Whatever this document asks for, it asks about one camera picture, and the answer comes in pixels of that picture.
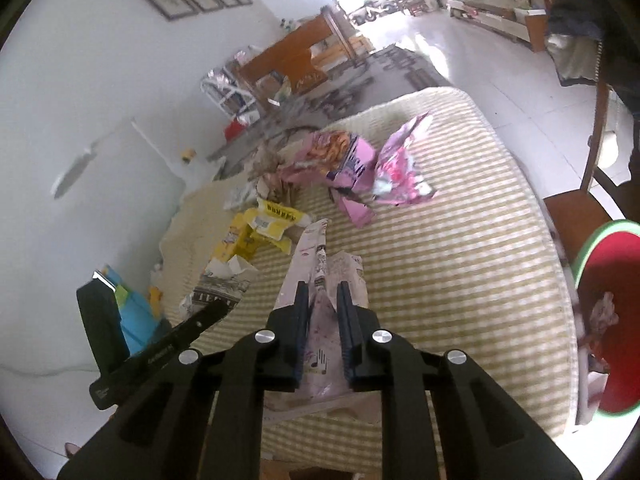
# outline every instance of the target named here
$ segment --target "metal screw cap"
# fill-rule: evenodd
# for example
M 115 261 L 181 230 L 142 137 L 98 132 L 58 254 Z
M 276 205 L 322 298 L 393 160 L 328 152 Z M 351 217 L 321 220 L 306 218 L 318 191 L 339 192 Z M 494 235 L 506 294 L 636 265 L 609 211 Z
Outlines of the metal screw cap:
M 466 362 L 466 354 L 460 350 L 452 350 L 447 354 L 447 359 L 455 365 L 461 365 Z
M 388 330 L 376 330 L 371 337 L 376 343 L 388 343 L 393 338 Z
M 190 365 L 198 360 L 198 353 L 195 350 L 189 348 L 184 352 L 181 352 L 178 356 L 178 361 L 180 361 L 183 365 Z
M 255 340 L 258 343 L 270 343 L 276 339 L 276 335 L 271 330 L 259 330 L 255 333 Z

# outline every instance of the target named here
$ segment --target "pink plastic bag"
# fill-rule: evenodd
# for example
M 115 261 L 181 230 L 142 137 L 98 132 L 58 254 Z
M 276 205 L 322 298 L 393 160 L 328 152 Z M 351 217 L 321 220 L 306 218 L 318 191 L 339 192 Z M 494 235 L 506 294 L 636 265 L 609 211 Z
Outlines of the pink plastic bag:
M 393 133 L 378 155 L 372 193 L 378 202 L 410 205 L 426 202 L 436 193 L 414 165 L 409 147 L 424 138 L 433 121 L 430 113 L 418 115 Z
M 373 183 L 376 150 L 362 137 L 333 130 L 309 134 L 280 177 L 294 184 L 326 184 L 358 193 Z

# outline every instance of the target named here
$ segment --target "motorcycle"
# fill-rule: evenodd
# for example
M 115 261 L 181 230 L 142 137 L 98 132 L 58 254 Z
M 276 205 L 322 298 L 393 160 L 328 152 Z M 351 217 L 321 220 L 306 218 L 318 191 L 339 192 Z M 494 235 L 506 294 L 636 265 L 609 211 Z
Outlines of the motorcycle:
M 362 7 L 349 14 L 349 18 L 355 25 L 363 25 L 365 22 L 375 22 L 378 16 L 393 14 L 398 10 L 400 8 L 395 0 L 366 0 Z

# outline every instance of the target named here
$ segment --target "red container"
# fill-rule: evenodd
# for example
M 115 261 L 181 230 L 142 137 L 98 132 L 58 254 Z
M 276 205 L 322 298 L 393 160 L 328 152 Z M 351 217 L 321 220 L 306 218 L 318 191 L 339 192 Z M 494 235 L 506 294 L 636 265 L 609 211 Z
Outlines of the red container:
M 240 135 L 244 128 L 245 126 L 243 124 L 240 124 L 238 119 L 234 119 L 233 121 L 231 121 L 229 126 L 225 128 L 226 142 L 231 142 L 232 140 L 234 140 L 238 135 Z

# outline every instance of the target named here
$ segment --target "yellow snack package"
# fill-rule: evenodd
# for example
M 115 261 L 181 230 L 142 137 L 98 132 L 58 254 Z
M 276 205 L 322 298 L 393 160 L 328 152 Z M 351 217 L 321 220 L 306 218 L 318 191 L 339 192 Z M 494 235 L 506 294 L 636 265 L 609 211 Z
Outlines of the yellow snack package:
M 221 262 L 228 262 L 236 254 L 249 261 L 254 256 L 260 242 L 251 238 L 251 227 L 244 220 L 244 215 L 238 213 L 229 225 L 224 239 L 213 249 L 212 257 Z
M 291 247 L 293 245 L 291 238 L 283 236 L 280 240 L 274 240 L 273 238 L 267 238 L 266 236 L 262 236 L 260 233 L 253 231 L 251 233 L 251 238 L 256 240 L 257 242 L 264 243 L 268 242 L 275 245 L 285 254 L 291 254 Z
M 311 224 L 308 214 L 280 204 L 258 198 L 258 207 L 244 212 L 244 220 L 260 235 L 271 240 L 280 240 L 285 229 L 297 225 Z
M 311 225 L 311 217 L 308 214 L 298 211 L 297 209 L 293 209 L 292 207 L 286 207 L 281 204 L 269 202 L 268 200 L 261 199 L 260 197 L 258 197 L 258 211 L 267 213 L 269 216 L 281 218 L 289 225 L 297 225 L 299 227 L 307 227 L 308 225 Z

